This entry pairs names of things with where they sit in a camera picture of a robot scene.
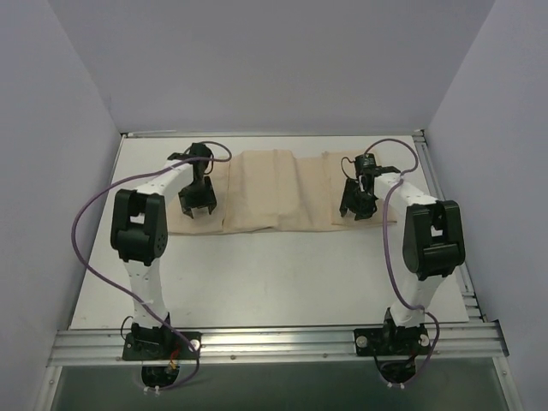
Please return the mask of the beige cloth surgical kit roll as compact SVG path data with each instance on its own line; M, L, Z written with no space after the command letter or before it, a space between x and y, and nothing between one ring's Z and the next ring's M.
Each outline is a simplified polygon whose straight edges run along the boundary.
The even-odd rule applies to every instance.
M357 151L298 158L290 150L244 151L210 174L217 206L183 214L178 200L167 211L172 235L220 235L261 230L330 232L379 226L382 213L358 220L339 211Z

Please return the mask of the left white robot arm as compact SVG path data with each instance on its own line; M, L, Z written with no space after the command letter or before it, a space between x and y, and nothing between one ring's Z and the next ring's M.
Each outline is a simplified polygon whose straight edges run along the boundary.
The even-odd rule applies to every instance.
M172 350L176 336L168 327L170 313L164 304L160 258L167 248L167 206L179 204L186 217L217 207L208 169L213 153L203 142L167 158L164 172L134 189L116 192L110 230L110 244L117 251L130 279L134 303L131 337L153 359L163 359Z

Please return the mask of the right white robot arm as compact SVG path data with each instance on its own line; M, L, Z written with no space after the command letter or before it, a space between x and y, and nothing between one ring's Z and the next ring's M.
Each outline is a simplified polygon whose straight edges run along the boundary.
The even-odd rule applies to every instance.
M372 156L354 159L354 177L346 179L339 212L356 221L371 219L383 203L384 261L396 301L387 310L389 326L380 332L385 350L397 354L411 343L409 330L424 324L432 298L444 279L466 256L459 205L426 194L403 179L394 166L377 165ZM390 257L388 216L394 209L403 218L402 258L408 277L398 287Z

